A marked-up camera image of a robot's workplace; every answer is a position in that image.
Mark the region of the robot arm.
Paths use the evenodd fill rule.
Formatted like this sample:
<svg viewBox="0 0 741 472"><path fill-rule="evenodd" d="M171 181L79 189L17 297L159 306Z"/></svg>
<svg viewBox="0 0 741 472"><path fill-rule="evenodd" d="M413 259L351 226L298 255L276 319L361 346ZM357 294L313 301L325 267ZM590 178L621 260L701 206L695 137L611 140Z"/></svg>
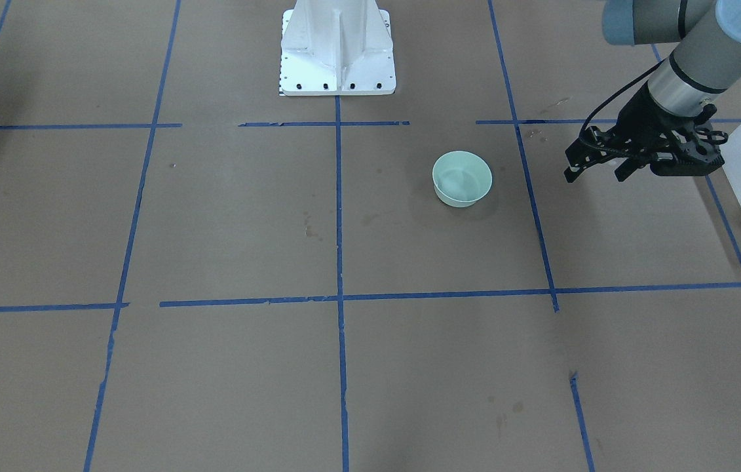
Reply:
<svg viewBox="0 0 741 472"><path fill-rule="evenodd" d="M567 148L564 176L618 159L619 182L649 167L656 176L707 176L721 169L726 132L710 123L715 99L741 78L741 1L607 1L612 45L673 43L672 53L632 81L637 92L609 130L583 122Z"/></svg>

